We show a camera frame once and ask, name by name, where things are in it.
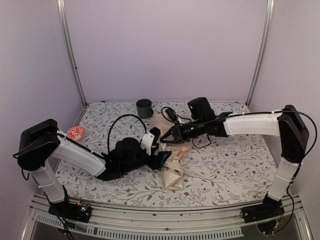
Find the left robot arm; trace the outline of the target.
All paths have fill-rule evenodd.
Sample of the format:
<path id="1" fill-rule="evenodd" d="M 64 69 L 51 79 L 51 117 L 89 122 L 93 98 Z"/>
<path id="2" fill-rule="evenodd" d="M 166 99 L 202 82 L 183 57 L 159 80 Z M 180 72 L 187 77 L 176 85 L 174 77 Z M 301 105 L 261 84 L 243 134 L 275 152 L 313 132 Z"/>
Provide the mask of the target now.
<path id="1" fill-rule="evenodd" d="M 68 193 L 48 164 L 49 158 L 68 162 L 101 181 L 112 181 L 144 166 L 161 169 L 172 153 L 158 150 L 159 134 L 154 127 L 142 140 L 126 137 L 113 150 L 98 154 L 60 131 L 56 120 L 47 119 L 22 132 L 19 150 L 13 157 L 21 169 L 31 174 L 55 209 L 63 217 L 70 217 L 74 205 L 67 200 Z"/>

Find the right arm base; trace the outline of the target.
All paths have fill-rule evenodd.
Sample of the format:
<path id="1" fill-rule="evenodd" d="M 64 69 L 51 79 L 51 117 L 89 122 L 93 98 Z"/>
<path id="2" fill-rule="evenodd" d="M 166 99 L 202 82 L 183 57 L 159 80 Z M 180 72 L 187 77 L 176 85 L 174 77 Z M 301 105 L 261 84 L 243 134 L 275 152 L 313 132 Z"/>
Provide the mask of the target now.
<path id="1" fill-rule="evenodd" d="M 272 235 L 278 230 L 279 225 L 284 220 L 284 207 L 281 200 L 273 200 L 267 195 L 262 203 L 243 207 L 240 210 L 239 217 L 247 223 L 258 222 L 262 220 L 272 219 L 271 221 L 259 223 L 257 228 L 264 235 Z"/>

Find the peach wrapping paper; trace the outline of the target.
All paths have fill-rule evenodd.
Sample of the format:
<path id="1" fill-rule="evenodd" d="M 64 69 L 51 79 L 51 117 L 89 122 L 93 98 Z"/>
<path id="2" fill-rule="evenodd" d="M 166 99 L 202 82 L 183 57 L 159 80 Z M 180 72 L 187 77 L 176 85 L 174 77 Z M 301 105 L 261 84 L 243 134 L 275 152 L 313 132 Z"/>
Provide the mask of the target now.
<path id="1" fill-rule="evenodd" d="M 165 120 L 160 113 L 156 113 L 150 120 L 150 126 L 160 129 L 160 137 L 162 137 L 174 124 Z M 184 158 L 192 148 L 191 143 L 161 143 L 160 138 L 156 143 L 159 144 L 159 152 L 171 151 L 171 155 L 161 169 L 164 189 L 166 191 L 182 191 L 184 189 L 184 172 L 182 169 L 183 165 L 186 164 Z"/>

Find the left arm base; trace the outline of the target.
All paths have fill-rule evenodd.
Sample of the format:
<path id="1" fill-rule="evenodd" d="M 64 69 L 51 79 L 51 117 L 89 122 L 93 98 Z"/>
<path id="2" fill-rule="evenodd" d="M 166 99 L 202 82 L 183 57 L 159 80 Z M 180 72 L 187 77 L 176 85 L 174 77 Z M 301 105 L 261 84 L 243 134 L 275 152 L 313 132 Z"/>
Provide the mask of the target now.
<path id="1" fill-rule="evenodd" d="M 74 220 L 77 222 L 88 223 L 92 215 L 91 205 L 83 200 L 72 203 L 66 196 L 62 202 L 52 203 L 47 197 L 49 203 L 48 213 L 61 219 Z"/>

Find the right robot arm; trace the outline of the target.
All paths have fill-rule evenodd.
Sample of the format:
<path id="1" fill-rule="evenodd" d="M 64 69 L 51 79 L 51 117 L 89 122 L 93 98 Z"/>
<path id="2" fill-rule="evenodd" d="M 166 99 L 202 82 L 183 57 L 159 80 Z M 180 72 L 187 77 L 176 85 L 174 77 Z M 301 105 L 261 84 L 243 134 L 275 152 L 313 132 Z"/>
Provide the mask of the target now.
<path id="1" fill-rule="evenodd" d="M 216 115 L 211 108 L 200 109 L 190 105 L 192 121 L 173 122 L 173 126 L 161 137 L 161 143 L 182 144 L 202 135 L 233 137 L 260 135 L 266 141 L 272 155 L 279 153 L 277 172 L 266 194 L 268 200 L 259 206 L 262 218 L 269 218 L 278 210 L 278 203 L 287 188 L 294 182 L 308 147 L 310 132 L 304 122 L 309 116 L 293 105 L 273 111 L 236 113 L 222 112 Z"/>

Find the cream ribbon bow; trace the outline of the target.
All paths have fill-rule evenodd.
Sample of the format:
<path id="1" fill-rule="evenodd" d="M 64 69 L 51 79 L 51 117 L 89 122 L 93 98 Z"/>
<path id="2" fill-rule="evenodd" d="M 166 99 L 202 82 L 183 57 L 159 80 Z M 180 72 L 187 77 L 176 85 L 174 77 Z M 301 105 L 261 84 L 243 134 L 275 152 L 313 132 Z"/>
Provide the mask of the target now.
<path id="1" fill-rule="evenodd" d="M 184 190 L 183 177 L 189 176 L 201 180 L 210 180 L 213 183 L 226 185 L 235 195 L 244 195 L 244 192 L 234 183 L 233 180 L 220 173 L 205 173 L 202 171 L 190 170 L 184 161 L 187 152 L 182 151 L 179 155 L 172 154 L 164 163 L 161 174 L 164 189 L 167 191 Z"/>

